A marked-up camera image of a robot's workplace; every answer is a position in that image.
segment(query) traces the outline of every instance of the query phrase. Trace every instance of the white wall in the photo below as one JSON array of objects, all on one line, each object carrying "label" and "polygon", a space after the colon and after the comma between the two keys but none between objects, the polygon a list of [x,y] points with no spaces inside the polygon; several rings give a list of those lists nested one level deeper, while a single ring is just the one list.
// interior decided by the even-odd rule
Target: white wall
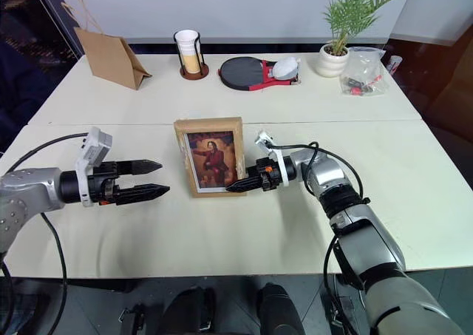
[{"label": "white wall", "polygon": [[[79,8],[77,0],[65,0]],[[329,0],[85,0],[103,30],[130,42],[171,42],[176,30],[199,30],[203,42],[323,42]],[[406,0],[381,8],[360,41],[383,43]]]},{"label": "white wall", "polygon": [[391,38],[453,44],[473,23],[473,0],[407,0]]}]

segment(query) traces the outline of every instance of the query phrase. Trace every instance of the paper bag handle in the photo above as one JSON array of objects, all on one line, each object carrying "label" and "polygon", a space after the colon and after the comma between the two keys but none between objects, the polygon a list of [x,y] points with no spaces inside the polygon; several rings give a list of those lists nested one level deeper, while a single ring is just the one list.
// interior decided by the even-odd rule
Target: paper bag handle
[{"label": "paper bag handle", "polygon": [[[92,25],[97,30],[99,30],[99,32],[101,34],[104,34],[103,31],[102,31],[101,26],[98,25],[95,18],[92,16],[92,14],[90,14],[89,10],[87,9],[84,0],[79,0],[79,3],[82,5],[82,8],[84,9],[83,15],[86,19],[86,28],[85,28],[85,30],[87,30],[87,27],[89,26],[89,21],[90,21],[90,23],[92,23]],[[79,22],[79,20],[77,20],[77,17],[76,17],[77,11],[74,9],[74,7],[72,7],[70,4],[67,4],[66,2],[61,2],[61,6],[64,8],[66,13],[70,16],[70,18],[72,18],[75,21],[75,23],[77,23],[78,26],[80,27],[81,23]]]}]

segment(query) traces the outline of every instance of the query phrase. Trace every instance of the figure in red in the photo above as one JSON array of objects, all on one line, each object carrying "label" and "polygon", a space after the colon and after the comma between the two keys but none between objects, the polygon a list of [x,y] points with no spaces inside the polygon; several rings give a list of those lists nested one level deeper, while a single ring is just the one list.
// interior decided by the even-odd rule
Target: figure in red
[{"label": "figure in red", "polygon": [[212,170],[217,187],[225,187],[225,171],[228,170],[228,166],[223,161],[223,151],[218,150],[217,145],[213,141],[207,143],[207,148],[206,152],[199,152],[197,150],[192,150],[192,152],[196,155],[205,156],[204,169]]}]

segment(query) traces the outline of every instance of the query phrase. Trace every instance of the painting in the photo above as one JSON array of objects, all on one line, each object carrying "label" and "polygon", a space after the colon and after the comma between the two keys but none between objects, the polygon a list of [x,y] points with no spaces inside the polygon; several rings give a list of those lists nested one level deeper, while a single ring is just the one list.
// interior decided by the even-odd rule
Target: painting
[{"label": "painting", "polygon": [[225,187],[245,176],[241,118],[180,120],[174,128],[193,196],[236,195]]}]

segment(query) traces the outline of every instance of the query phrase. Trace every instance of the white flower pot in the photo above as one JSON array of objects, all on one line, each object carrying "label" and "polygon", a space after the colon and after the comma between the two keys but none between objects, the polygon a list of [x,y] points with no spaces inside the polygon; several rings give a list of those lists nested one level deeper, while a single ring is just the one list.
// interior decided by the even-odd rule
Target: white flower pot
[{"label": "white flower pot", "polygon": [[333,78],[335,76],[339,76],[347,66],[348,58],[350,57],[350,51],[344,47],[347,51],[347,54],[342,56],[331,55],[325,51],[325,47],[329,45],[332,44],[325,44],[322,48],[320,48],[315,69],[320,76]]}]

